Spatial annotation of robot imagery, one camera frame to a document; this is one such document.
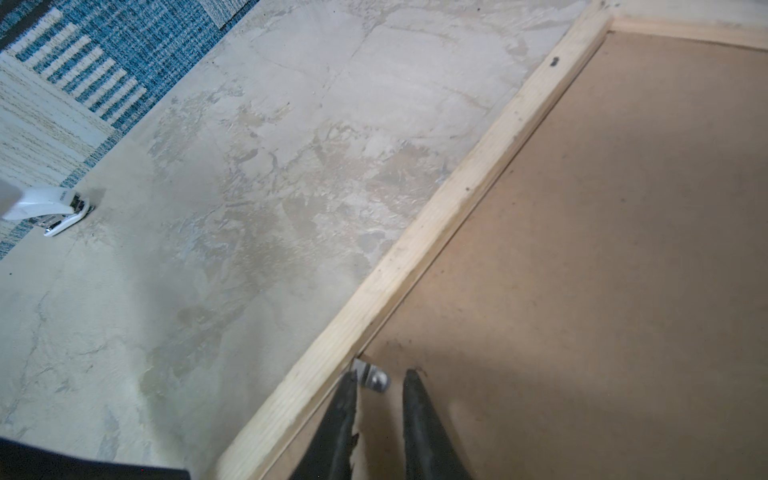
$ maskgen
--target wooden strip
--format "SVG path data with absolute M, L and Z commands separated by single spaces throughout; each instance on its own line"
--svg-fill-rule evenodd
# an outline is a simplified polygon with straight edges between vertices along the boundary
M 697 25 L 651 18 L 615 17 L 611 31 L 709 41 L 723 45 L 768 50 L 768 30 L 727 25 Z
M 209 478 L 246 480 L 266 473 L 598 49 L 610 23 L 609 10 L 599 2 L 584 10 L 240 431 Z

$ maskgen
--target wooden frame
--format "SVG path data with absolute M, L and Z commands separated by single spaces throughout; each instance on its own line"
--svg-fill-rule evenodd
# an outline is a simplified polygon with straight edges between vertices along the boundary
M 261 479 L 522 148 L 609 31 L 768 49 L 762 29 L 614 17 L 590 4 L 212 468 Z

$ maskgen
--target black object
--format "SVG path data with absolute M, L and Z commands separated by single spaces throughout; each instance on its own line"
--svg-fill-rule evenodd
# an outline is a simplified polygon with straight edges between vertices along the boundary
M 320 427 L 290 480 L 349 480 L 357 402 L 354 372 L 341 378 Z M 419 374 L 409 369 L 402 384 L 406 480 L 471 480 L 432 406 Z
M 0 439 L 0 480 L 190 480 L 186 470 L 93 462 Z

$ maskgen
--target marble surface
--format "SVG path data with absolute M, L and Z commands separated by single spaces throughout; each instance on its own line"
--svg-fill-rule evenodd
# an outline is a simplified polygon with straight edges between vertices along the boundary
M 584 6 L 262 0 L 0 262 L 0 435 L 198 476 Z

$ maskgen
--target brown backing panel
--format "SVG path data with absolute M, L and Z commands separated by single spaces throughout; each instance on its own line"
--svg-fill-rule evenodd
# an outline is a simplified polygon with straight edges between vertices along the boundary
M 366 350 L 476 478 L 768 478 L 768 55 L 611 34 Z

